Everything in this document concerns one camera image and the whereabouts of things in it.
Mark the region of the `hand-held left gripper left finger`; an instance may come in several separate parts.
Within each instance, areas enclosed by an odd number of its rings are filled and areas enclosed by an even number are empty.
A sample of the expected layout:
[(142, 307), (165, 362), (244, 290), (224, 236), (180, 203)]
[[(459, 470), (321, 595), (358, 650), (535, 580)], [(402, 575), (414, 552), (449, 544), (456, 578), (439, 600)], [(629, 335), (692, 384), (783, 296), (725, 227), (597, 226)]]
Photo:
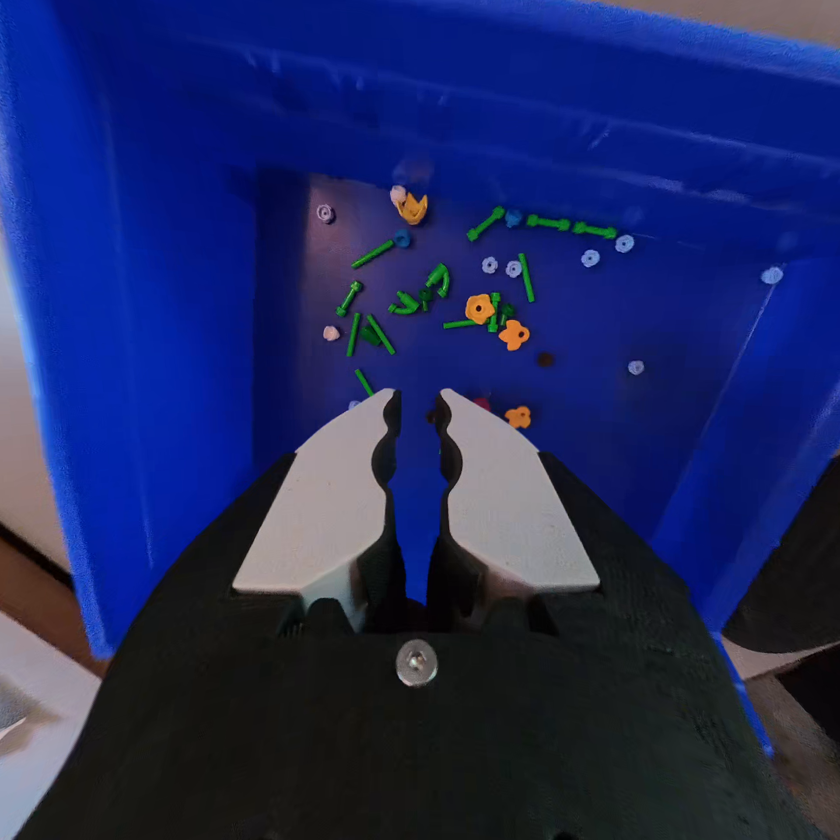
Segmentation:
[(385, 530), (386, 492), (374, 453), (389, 431), (383, 389), (322, 426), (295, 452), (234, 578), (241, 595), (298, 595), (305, 608), (337, 600), (364, 617), (359, 561)]

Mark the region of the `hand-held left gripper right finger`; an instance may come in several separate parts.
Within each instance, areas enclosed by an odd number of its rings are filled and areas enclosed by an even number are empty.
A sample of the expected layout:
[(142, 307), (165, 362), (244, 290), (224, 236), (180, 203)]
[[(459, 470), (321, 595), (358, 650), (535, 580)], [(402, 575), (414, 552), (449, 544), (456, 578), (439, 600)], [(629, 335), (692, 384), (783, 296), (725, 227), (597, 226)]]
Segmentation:
[(535, 445), (454, 390), (435, 408), (446, 488), (434, 571), (454, 614), (596, 592), (599, 574)]

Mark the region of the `blue storage bin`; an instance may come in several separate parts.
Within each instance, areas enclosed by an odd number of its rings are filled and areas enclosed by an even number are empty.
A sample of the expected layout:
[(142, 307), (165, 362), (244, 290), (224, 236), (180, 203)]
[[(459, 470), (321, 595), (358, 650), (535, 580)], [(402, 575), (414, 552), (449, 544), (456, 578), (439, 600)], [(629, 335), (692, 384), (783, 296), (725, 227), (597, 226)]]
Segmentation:
[(299, 424), (311, 180), (785, 264), (687, 446), (541, 448), (720, 637), (838, 449), (838, 45), (586, 2), (2, 2), (2, 230), (91, 647)]

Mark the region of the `pile of toy brick pieces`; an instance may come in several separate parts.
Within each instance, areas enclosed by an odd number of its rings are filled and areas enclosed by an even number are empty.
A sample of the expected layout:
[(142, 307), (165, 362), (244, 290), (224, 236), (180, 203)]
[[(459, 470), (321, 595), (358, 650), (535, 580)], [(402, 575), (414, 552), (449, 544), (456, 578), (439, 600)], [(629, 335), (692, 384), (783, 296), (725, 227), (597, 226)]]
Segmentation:
[(409, 424), (451, 387), (543, 444), (687, 446), (734, 383), (790, 278), (785, 264), (627, 231), (487, 223), (491, 204), (433, 201), (416, 227), (385, 192), (313, 176), (296, 384), (302, 428), (372, 390)]

